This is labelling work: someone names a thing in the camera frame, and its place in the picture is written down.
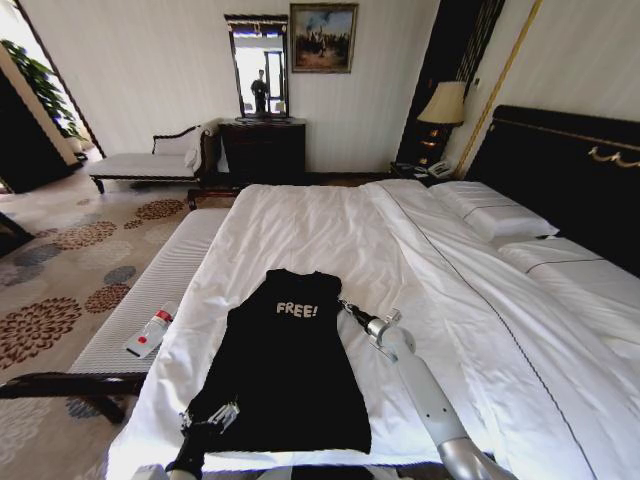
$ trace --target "potted plant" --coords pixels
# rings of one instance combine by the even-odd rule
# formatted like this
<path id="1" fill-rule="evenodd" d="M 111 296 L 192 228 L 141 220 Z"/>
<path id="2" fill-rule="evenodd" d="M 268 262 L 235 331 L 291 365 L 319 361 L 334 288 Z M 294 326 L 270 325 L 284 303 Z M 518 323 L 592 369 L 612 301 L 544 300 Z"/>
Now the potted plant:
<path id="1" fill-rule="evenodd" d="M 62 136 L 67 139 L 73 152 L 81 153 L 81 141 L 85 139 L 78 132 L 75 117 L 67 110 L 64 99 L 60 96 L 60 90 L 49 80 L 49 75 L 55 75 L 55 73 L 37 60 L 29 57 L 24 47 L 20 47 L 10 40 L 0 40 L 0 43 L 7 49 L 18 70 L 24 76 Z"/>

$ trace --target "red and white bottle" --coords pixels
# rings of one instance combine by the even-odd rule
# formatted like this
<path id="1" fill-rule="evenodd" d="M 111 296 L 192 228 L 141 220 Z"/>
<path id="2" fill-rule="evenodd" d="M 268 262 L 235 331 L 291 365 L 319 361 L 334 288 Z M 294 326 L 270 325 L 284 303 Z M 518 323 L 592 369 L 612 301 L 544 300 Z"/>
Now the red and white bottle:
<path id="1" fill-rule="evenodd" d="M 176 302 L 165 303 L 138 333 L 127 340 L 124 348 L 139 358 L 149 355 L 162 343 L 162 337 L 171 325 L 177 310 Z"/>

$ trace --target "framed painting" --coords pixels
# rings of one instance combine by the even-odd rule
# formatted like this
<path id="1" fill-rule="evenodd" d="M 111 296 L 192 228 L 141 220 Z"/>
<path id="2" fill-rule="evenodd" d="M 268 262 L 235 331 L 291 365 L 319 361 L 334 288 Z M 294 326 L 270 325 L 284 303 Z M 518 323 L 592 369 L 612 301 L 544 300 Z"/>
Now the framed painting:
<path id="1" fill-rule="evenodd" d="M 357 3 L 292 3 L 292 70 L 350 73 Z"/>

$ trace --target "mirror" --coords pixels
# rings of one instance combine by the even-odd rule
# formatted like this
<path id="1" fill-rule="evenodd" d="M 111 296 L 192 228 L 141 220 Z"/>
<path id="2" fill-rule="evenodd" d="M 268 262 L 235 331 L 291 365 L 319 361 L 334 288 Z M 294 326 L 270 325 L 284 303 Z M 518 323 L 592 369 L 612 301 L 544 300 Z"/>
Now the mirror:
<path id="1" fill-rule="evenodd" d="M 289 116 L 287 15 L 225 15 L 243 118 Z"/>

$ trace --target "wooden dresser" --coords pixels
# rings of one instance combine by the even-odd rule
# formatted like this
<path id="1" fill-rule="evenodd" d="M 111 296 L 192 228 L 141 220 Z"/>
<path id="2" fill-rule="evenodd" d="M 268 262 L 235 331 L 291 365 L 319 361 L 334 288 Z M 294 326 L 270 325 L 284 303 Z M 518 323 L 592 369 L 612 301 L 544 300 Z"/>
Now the wooden dresser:
<path id="1" fill-rule="evenodd" d="M 304 174 L 304 120 L 224 120 L 220 134 L 236 182 L 298 183 Z"/>

